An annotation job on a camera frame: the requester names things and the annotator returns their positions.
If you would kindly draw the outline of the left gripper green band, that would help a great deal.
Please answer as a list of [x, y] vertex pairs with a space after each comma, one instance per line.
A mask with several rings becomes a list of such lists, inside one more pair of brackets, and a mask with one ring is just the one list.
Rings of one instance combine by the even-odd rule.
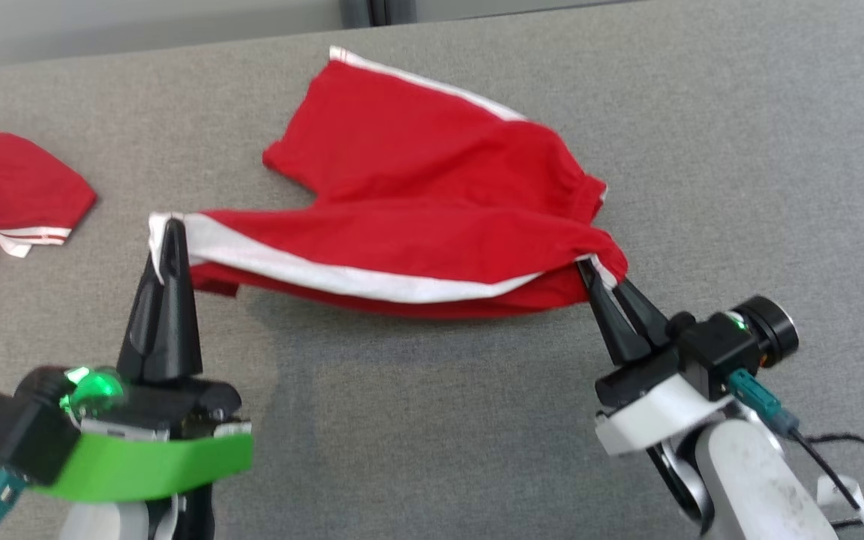
[[[185, 223], [164, 220], [130, 309], [117, 373], [62, 373], [57, 404], [79, 440], [39, 494], [73, 503], [68, 538], [212, 539], [216, 482], [253, 465], [251, 421], [227, 382], [199, 379]], [[166, 382], [140, 385], [142, 380]]]

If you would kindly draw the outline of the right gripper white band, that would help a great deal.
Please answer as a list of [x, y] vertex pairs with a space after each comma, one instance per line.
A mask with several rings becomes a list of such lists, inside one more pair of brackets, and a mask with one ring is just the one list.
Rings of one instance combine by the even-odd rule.
[[645, 452], [687, 518], [713, 518], [705, 482], [673, 439], [689, 437], [732, 397], [710, 402], [679, 374], [678, 355], [667, 348], [669, 320], [630, 280], [615, 286], [615, 300], [590, 259], [577, 263], [589, 305], [616, 369], [595, 383], [607, 411], [596, 416], [604, 452], [621, 457]]

